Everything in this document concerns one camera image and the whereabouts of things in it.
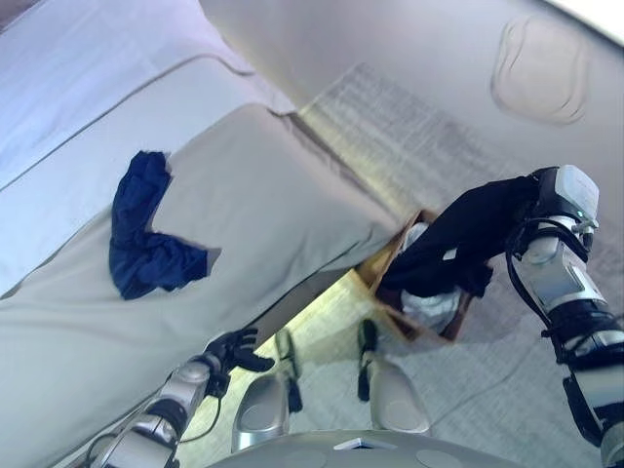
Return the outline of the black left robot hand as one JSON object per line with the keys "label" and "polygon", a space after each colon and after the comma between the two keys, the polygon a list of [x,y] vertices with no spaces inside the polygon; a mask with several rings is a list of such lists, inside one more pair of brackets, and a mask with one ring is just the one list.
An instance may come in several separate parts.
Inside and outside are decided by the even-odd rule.
{"label": "black left robot hand", "polygon": [[253,372],[269,371],[275,365],[275,361],[255,353],[257,333],[257,328],[227,332],[209,343],[205,353],[217,358],[220,368],[226,373],[236,368]]}

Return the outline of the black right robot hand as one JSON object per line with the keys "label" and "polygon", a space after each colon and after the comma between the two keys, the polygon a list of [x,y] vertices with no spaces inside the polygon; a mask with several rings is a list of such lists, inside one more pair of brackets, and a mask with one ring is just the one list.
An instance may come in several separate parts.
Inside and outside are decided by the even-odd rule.
{"label": "black right robot hand", "polygon": [[524,226],[537,218],[560,214],[561,203],[555,184],[559,167],[541,168],[521,177],[524,193],[521,221]]}

